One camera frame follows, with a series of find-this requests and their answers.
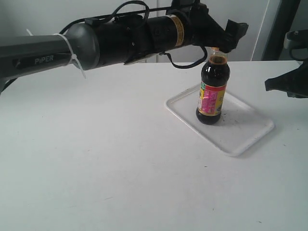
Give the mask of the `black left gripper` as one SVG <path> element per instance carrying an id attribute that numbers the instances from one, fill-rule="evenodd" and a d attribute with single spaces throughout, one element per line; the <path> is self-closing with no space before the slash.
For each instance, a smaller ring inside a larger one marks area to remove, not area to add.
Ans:
<path id="1" fill-rule="evenodd" d="M 154 52 L 166 52 L 184 46 L 216 47 L 223 53 L 237 48 L 248 31 L 247 23 L 228 20 L 223 29 L 198 0 L 172 1 L 166 15 L 147 20 Z"/>

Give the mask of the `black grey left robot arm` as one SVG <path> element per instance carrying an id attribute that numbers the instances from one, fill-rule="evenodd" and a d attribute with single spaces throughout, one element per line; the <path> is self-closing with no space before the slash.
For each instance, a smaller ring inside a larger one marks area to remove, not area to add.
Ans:
<path id="1" fill-rule="evenodd" d="M 87 70 L 123 63 L 138 63 L 154 55 L 193 45 L 206 51 L 234 50 L 246 35 L 248 24 L 232 20 L 222 28 L 198 0 L 174 0 L 166 14 L 151 18 L 153 10 L 113 13 L 75 20 L 60 33 L 8 37 L 0 40 L 0 89 L 18 78 L 75 65 Z"/>

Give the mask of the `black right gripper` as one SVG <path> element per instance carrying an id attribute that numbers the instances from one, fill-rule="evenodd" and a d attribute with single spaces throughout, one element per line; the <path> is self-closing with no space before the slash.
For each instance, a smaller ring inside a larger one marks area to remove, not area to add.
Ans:
<path id="1" fill-rule="evenodd" d="M 308 31 L 296 30 L 285 35 L 284 48 L 289 51 L 290 57 L 302 62 L 295 70 L 265 81 L 266 91 L 279 90 L 287 92 L 290 98 L 308 97 L 308 58 L 298 58 L 293 55 L 294 50 L 308 49 Z"/>

